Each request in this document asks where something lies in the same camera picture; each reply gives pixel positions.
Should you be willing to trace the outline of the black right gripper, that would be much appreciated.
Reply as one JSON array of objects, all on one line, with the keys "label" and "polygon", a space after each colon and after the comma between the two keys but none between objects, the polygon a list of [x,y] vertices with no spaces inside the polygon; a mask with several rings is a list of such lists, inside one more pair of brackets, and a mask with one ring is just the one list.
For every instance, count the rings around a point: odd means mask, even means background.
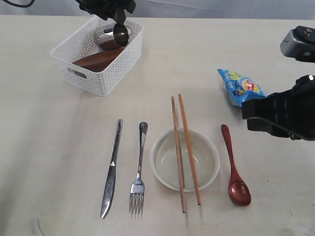
[{"label": "black right gripper", "polygon": [[242,103],[250,131],[292,140],[315,140],[315,76],[305,75],[286,91]]}]

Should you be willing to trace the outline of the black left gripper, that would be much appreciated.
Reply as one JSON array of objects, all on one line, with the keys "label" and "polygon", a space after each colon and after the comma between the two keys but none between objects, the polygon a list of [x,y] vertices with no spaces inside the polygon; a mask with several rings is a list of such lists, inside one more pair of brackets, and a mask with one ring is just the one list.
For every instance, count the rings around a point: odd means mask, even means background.
[{"label": "black left gripper", "polygon": [[133,13],[136,7],[134,0],[77,0],[76,2],[81,10],[94,14],[103,20],[113,19],[121,25],[126,20],[125,10]]}]

